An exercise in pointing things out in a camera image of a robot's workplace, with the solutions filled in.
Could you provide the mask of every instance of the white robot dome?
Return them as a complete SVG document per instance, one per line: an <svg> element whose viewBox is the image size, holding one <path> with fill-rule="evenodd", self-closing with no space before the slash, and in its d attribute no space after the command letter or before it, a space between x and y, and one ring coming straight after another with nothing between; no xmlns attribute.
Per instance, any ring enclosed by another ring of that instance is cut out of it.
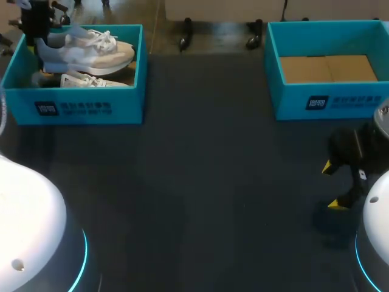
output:
<svg viewBox="0 0 389 292"><path fill-rule="evenodd" d="M373 248L389 265L389 172L371 188L363 208L363 223Z"/></svg>
<svg viewBox="0 0 389 292"><path fill-rule="evenodd" d="M48 263L66 227L60 191L0 156L0 291L14 291Z"/></svg>

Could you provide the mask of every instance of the box label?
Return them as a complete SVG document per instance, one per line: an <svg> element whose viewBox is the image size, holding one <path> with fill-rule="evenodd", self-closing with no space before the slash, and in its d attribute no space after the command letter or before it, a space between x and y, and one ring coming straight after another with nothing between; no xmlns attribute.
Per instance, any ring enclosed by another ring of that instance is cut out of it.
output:
<svg viewBox="0 0 389 292"><path fill-rule="evenodd" d="M58 111L53 102L35 102L36 110L40 116L57 116Z"/></svg>
<svg viewBox="0 0 389 292"><path fill-rule="evenodd" d="M376 108L382 96L335 96L331 108Z"/></svg>
<svg viewBox="0 0 389 292"><path fill-rule="evenodd" d="M306 104L306 110L323 110L326 108L329 96L311 96Z"/></svg>
<svg viewBox="0 0 389 292"><path fill-rule="evenodd" d="M60 107L65 116L96 116L112 114L112 106L110 102L61 102Z"/></svg>

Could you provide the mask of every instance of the blue light ring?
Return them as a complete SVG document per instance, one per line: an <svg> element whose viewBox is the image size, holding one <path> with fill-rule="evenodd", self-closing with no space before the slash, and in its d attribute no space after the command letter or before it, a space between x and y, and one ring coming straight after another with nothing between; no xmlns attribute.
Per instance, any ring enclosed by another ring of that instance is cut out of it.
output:
<svg viewBox="0 0 389 292"><path fill-rule="evenodd" d="M372 280L370 280L369 276L367 276L367 273L365 272L363 266L362 266L362 263L360 262L359 260L359 255L358 255L358 249L357 249L357 236L355 236L355 253L357 255L357 260L358 260L358 264L359 264L359 267L360 269L362 270L363 274L365 275L366 279L369 281L369 283L371 284L371 286L373 286L377 292L381 292L380 289L378 289L377 286L375 286L375 284L373 283Z"/></svg>
<svg viewBox="0 0 389 292"><path fill-rule="evenodd" d="M73 292L75 287L78 285L78 283L80 282L80 279L81 279L81 276L83 275L84 273L84 269L85 269L85 266L86 266L86 259L88 258L88 243L86 242L86 235L85 235L85 232L83 230L83 235L84 235L84 240L85 240L85 255L84 255L84 262L83 262L83 265L81 266L81 270L80 272L78 273L78 276L76 278L76 280L74 281L73 285L71 286L71 288L69 289L68 292Z"/></svg>

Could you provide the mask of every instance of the table surface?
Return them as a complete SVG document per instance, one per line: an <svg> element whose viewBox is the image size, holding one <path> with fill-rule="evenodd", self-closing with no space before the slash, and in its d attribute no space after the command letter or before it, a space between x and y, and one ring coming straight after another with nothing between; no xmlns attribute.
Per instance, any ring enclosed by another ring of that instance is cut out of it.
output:
<svg viewBox="0 0 389 292"><path fill-rule="evenodd" d="M141 127L10 117L0 149L61 190L103 291L351 291L358 214L317 210L351 184L326 139L360 123L276 122L261 56L151 55Z"/></svg>

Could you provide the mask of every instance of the open box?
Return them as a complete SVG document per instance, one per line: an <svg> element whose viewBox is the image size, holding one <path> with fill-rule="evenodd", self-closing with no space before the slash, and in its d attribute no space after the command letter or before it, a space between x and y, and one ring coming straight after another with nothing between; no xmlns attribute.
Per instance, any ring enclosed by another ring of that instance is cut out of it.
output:
<svg viewBox="0 0 389 292"><path fill-rule="evenodd" d="M269 23L265 70L277 120L371 117L389 96L381 21Z"/></svg>
<svg viewBox="0 0 389 292"><path fill-rule="evenodd" d="M109 30L119 41L131 43L136 60L116 72L127 76L112 81L130 84L118 88L33 88L31 76L38 70L36 56L23 35L5 72L1 86L7 104L19 125L140 124L143 121L147 52L141 25L83 26Z"/></svg>

